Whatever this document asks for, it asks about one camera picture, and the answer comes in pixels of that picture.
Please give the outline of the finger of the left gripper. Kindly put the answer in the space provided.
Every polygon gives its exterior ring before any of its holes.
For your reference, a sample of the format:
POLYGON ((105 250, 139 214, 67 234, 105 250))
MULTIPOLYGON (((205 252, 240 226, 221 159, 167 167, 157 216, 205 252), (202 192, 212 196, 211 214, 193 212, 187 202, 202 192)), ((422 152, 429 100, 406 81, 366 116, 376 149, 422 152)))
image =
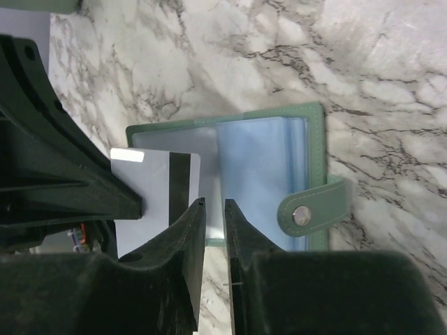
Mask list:
POLYGON ((141 216, 141 197, 63 108, 35 42, 3 35, 1 243, 39 244, 78 223, 141 216))

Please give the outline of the white credit card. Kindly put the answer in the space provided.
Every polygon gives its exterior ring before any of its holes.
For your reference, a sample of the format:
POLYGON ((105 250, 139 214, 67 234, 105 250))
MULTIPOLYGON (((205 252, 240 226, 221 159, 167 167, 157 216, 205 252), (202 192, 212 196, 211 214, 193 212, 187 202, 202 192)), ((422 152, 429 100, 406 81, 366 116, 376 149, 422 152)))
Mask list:
POLYGON ((199 197, 200 156, 113 148, 110 158, 113 174, 142 198, 142 218, 115 221, 122 258, 168 229, 199 197))

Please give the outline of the green card holder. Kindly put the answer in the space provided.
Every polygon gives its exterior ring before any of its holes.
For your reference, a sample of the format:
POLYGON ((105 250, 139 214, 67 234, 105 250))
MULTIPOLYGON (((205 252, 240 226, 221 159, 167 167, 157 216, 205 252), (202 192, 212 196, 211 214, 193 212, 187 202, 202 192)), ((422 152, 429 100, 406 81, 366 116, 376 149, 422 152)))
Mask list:
POLYGON ((327 173, 319 103, 227 117, 129 126, 130 147, 200 156, 206 241, 222 246, 224 203, 286 251, 326 251, 328 230, 349 213, 346 181, 327 173))

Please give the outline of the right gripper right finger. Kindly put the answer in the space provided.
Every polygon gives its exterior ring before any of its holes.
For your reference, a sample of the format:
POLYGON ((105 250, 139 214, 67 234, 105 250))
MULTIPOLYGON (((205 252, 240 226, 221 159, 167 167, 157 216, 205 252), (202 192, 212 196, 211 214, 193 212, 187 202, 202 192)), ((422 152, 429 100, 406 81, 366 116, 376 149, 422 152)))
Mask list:
POLYGON ((417 267, 392 251, 280 249, 225 203, 235 334, 445 334, 417 267))

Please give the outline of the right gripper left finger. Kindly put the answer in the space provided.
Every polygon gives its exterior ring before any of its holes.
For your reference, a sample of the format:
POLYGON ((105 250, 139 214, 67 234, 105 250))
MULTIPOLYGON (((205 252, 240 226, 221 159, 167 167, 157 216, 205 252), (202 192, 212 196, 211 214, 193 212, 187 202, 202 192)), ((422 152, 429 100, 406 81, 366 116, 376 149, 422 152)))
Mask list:
POLYGON ((194 333, 205 226, 205 201, 197 199, 118 260, 104 253, 2 256, 1 333, 194 333))

